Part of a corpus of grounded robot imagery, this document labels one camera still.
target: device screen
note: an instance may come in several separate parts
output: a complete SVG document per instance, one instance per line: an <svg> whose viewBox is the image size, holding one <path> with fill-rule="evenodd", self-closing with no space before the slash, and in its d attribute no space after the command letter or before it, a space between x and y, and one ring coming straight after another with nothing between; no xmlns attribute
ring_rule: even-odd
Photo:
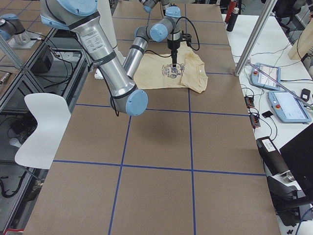
<svg viewBox="0 0 313 235"><path fill-rule="evenodd" d="M295 98L287 92L276 92L276 99L281 106L286 119L306 119L299 103Z"/></svg>
<svg viewBox="0 0 313 235"><path fill-rule="evenodd" d="M266 73L267 75L269 75L270 77L272 77L273 79L277 81L278 68L261 65L260 70L262 70L264 73ZM276 87L276 84L272 80L270 80L268 77L266 77L265 75L261 73L259 75L258 82L261 84L271 86L271 87Z"/></svg>

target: blue and white control panel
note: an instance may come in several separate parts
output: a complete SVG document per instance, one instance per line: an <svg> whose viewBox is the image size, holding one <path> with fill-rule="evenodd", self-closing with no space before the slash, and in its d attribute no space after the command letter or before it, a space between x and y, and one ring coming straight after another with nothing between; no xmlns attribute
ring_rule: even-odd
<svg viewBox="0 0 313 235"><path fill-rule="evenodd" d="M283 123L311 122L303 104L286 91L270 91L268 99L277 117Z"/></svg>
<svg viewBox="0 0 313 235"><path fill-rule="evenodd" d="M275 79L277 82L280 83L280 68L274 67L266 64L256 63L256 67L258 67L261 71ZM253 70L251 74L251 82L254 86L262 87L269 90L279 91L279 86L266 77L264 74L260 73L256 69Z"/></svg>

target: beige cloth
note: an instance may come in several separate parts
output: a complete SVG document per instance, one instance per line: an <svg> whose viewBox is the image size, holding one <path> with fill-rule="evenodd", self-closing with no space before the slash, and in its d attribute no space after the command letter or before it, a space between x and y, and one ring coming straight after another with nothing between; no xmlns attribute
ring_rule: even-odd
<svg viewBox="0 0 313 235"><path fill-rule="evenodd" d="M171 57L144 54L134 81L140 89L191 88L198 93L205 91L208 77L204 62L185 42L178 49L177 63L174 68Z"/></svg>

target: printed logo on cloth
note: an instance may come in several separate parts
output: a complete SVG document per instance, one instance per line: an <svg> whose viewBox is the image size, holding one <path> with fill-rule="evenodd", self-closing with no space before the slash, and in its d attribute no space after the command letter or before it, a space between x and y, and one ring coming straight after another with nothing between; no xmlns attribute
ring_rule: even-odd
<svg viewBox="0 0 313 235"><path fill-rule="evenodd" d="M181 77L185 70L185 64L177 64L176 67L173 67L172 64L162 66L163 76L175 79L178 76Z"/></svg>

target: metal pole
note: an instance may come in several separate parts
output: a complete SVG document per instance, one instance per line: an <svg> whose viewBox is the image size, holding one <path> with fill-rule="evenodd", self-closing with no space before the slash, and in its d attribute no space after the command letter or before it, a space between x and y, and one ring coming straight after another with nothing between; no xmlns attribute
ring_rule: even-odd
<svg viewBox="0 0 313 235"><path fill-rule="evenodd" d="M262 10L261 15L258 18L258 21L256 22L253 31L249 37L249 40L246 44L246 47L240 57L240 60L237 64L237 67L235 69L234 75L235 76L239 76L241 71L243 70L244 66L246 65L246 62L248 60L248 57L250 56L252 49L256 43L256 41L258 40L262 29L266 23L266 21L268 20L268 17L270 15L270 13L272 12L272 9L274 8L275 4L276 4L277 0L267 0L265 3L265 6Z"/></svg>
<svg viewBox="0 0 313 235"><path fill-rule="evenodd" d="M286 92L288 92L289 94L291 94L294 98L296 98L297 100L299 100L300 102L302 102L303 104L305 104L306 106L308 106L310 109L313 110L313 106L307 102L305 102L303 99L301 99L300 97L298 97L296 94L294 94L291 90L289 90L287 87L285 87L284 85L280 84L279 82L277 82L274 78L272 78L271 76L269 76L268 74L266 74L265 72L263 72L262 70L260 70L257 66L255 66L252 63L249 63L253 68L255 68L258 72L260 72L261 74L265 75L269 80L273 81L276 85L278 85L279 87L283 88Z"/></svg>
<svg viewBox="0 0 313 235"><path fill-rule="evenodd" d="M11 61L15 64L15 66L19 69L23 68L23 63L16 55L16 53L12 50L9 44L0 36L0 48L3 52L11 59Z"/></svg>

